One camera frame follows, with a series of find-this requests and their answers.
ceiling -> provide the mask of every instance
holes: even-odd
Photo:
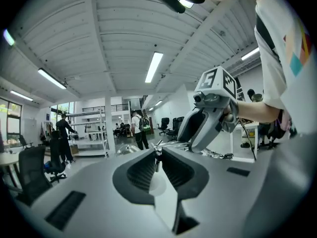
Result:
[[[257,46],[255,5],[206,0],[177,14],[158,0],[29,0],[8,27],[16,44],[1,42],[0,77],[47,106],[105,94],[172,93],[209,68],[237,74],[259,62],[259,56],[240,60]],[[164,56],[146,84],[155,51]],[[67,90],[42,78],[40,67]]]

shoe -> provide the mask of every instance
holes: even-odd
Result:
[[[243,144],[240,145],[241,148],[249,148],[250,144],[248,142],[245,142]]]
[[[254,146],[252,147],[252,149],[254,150]],[[258,148],[257,148],[258,150],[260,149],[260,146],[258,145]]]

white pillar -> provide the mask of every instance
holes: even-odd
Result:
[[[111,115],[111,97],[110,95],[105,96],[105,119],[107,129],[107,139],[109,144],[109,154],[115,154],[114,136],[112,130],[112,115]]]

shelving unit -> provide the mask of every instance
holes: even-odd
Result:
[[[75,123],[75,117],[85,117],[85,116],[91,116],[91,115],[99,115],[97,117],[99,120]],[[81,126],[81,125],[87,125],[87,124],[99,124],[100,128],[102,128],[103,125],[106,125],[105,124],[106,121],[104,120],[105,111],[102,110],[101,107],[99,108],[99,110],[68,114],[67,116],[71,119],[72,123],[70,123],[69,125],[73,126],[74,130],[76,130],[75,126]],[[85,134],[87,135],[88,139],[75,140],[72,138],[72,140],[69,141],[69,144],[70,145],[102,145],[103,150],[99,150],[99,149],[91,149],[88,151],[79,150],[79,153],[76,154],[76,156],[104,156],[105,157],[108,152],[108,150],[106,149],[106,145],[107,145],[106,130],[88,131],[88,132],[85,132]],[[89,140],[90,134],[97,134],[101,136],[101,140]]]

black office chair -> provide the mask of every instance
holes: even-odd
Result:
[[[169,140],[168,142],[176,140],[175,136],[176,136],[177,124],[178,124],[177,118],[173,118],[173,129],[166,133],[168,136],[172,137],[172,139]]]
[[[178,131],[179,131],[179,128],[180,128],[183,120],[184,120],[184,117],[179,117],[177,119],[176,118],[173,119],[173,130],[171,130],[170,132],[166,133],[168,136],[172,136],[172,139],[169,140],[169,142],[177,140]]]
[[[30,145],[30,147],[33,147],[32,146],[33,143],[27,143],[24,139],[24,136],[20,135],[19,140],[20,140],[21,145],[23,146],[23,149],[24,149],[24,147],[25,147],[25,149],[29,148],[29,147],[27,147],[27,145]]]
[[[169,132],[169,130],[167,130],[168,124],[169,124],[169,118],[167,118],[167,117],[162,118],[162,120],[161,120],[161,126],[158,127],[158,129],[162,131],[162,132],[159,133],[160,135],[161,135],[162,133],[166,134],[167,132]]]
[[[65,170],[66,164],[65,162],[61,162],[59,158],[61,153],[61,136],[59,130],[52,132],[52,138],[50,140],[50,149],[51,160],[45,163],[45,172],[54,175],[53,177],[50,177],[51,183],[55,181],[59,183],[60,179],[67,178],[65,174],[60,174]]]
[[[20,183],[28,205],[52,187],[43,170],[45,146],[32,147],[19,154]]]

